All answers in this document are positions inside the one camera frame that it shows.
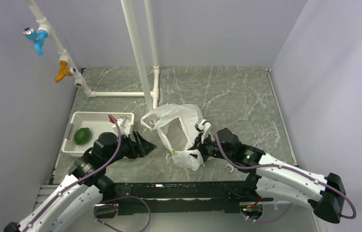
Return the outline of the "white plastic bag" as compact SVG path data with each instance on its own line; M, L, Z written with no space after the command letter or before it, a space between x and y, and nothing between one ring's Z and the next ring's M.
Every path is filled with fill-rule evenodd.
M141 125L156 131L168 156L181 168L193 171L204 163L201 153L193 148L198 131L195 124L203 117L200 108L194 104L166 104L146 113Z

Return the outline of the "green fake fruit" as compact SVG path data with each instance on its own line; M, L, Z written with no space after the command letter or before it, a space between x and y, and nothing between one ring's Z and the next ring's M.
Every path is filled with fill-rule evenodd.
M91 137L91 130L89 128L80 128L74 134L74 142L76 145L84 145L91 140Z

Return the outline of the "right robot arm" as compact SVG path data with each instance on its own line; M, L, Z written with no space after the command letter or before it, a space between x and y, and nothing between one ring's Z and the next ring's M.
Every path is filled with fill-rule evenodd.
M340 223L346 191L341 177L334 173L315 174L284 163L265 151L243 144L237 135L224 128L217 139L199 133L189 150L198 150L203 159L218 158L240 172L247 173L243 198L275 198L311 210L318 218Z

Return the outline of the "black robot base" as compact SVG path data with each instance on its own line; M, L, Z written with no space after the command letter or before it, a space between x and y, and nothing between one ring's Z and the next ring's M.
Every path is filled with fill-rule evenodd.
M119 216L138 213L222 211L239 213L246 204L272 201L244 181L116 183L99 204L112 205Z

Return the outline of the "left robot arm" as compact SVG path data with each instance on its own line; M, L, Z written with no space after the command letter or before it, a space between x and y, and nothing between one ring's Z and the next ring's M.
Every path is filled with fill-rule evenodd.
M119 203L132 199L130 190L117 185L108 176L108 165L123 158L147 156L156 145L145 140L137 131L130 136L104 132L82 157L77 159L68 174L49 197L20 222L10 222L5 232L60 232L87 208L98 203Z

